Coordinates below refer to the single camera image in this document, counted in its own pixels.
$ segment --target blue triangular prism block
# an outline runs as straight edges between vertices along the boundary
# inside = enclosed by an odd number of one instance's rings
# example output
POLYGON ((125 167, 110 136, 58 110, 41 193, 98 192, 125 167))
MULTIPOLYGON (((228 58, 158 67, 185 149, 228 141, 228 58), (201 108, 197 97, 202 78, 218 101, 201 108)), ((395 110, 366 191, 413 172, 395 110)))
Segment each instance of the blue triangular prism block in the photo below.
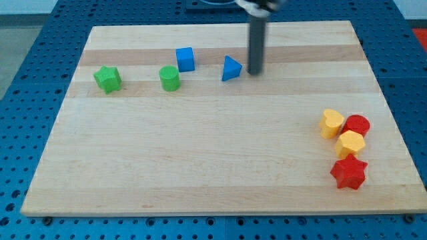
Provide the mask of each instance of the blue triangular prism block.
POLYGON ((224 71, 222 73, 222 81, 227 81, 235 77, 240 76, 242 70, 242 64, 232 59, 230 56, 226 56, 224 59, 224 71))

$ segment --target red star block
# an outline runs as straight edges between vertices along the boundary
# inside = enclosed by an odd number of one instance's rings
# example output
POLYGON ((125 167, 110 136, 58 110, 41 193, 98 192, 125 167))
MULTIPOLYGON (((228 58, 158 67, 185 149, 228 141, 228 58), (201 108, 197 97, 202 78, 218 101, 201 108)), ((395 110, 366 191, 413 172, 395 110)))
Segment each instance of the red star block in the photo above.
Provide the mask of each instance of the red star block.
POLYGON ((359 161, 352 154, 343 160, 336 161, 331 174, 336 179, 337 188, 351 187, 357 190, 365 181, 366 166, 368 166, 367 163, 359 161))
POLYGON ((369 131, 370 124, 369 121, 361 115, 351 115, 347 118, 346 123, 342 127, 341 134, 345 133, 348 130, 357 132, 365 137, 366 133, 369 131))

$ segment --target yellow block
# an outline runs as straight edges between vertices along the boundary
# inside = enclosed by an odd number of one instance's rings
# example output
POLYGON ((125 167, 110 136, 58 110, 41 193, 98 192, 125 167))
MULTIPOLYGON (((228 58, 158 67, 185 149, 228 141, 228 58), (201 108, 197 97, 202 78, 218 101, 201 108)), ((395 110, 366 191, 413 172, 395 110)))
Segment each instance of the yellow block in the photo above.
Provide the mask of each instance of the yellow block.
POLYGON ((344 122, 344 116, 333 109, 325 109, 323 111, 322 119, 319 122, 322 131, 320 135, 325 139, 335 137, 340 131, 341 125, 344 122))
POLYGON ((339 159, 345 159, 349 154, 357 157, 364 147, 365 140, 363 140, 363 136, 349 130, 338 137, 338 141, 335 144, 335 152, 339 159))

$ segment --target wooden board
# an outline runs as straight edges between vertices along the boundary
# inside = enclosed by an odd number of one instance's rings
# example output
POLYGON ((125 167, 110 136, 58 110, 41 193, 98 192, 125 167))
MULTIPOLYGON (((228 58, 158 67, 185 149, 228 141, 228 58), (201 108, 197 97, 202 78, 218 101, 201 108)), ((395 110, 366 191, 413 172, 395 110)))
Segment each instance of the wooden board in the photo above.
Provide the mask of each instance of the wooden board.
POLYGON ((348 21, 270 23, 265 73, 246 24, 94 27, 21 212, 28 216, 336 215, 426 212, 427 194, 348 21), (196 71, 165 92, 159 69, 192 46, 196 71), (115 65, 110 95, 92 74, 115 65), (336 189, 325 108, 361 113, 367 181, 336 189))

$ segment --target blue cube block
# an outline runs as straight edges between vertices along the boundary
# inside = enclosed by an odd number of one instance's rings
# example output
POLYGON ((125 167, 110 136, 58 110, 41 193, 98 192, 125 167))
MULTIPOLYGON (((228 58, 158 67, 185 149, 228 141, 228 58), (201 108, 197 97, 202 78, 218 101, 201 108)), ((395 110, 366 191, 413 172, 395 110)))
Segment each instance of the blue cube block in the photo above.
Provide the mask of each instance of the blue cube block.
POLYGON ((179 72, 194 71, 194 55, 191 47, 176 49, 176 61, 179 72))
POLYGON ((222 73, 222 81, 227 81, 240 76, 242 64, 229 56, 224 59, 224 71, 222 73))

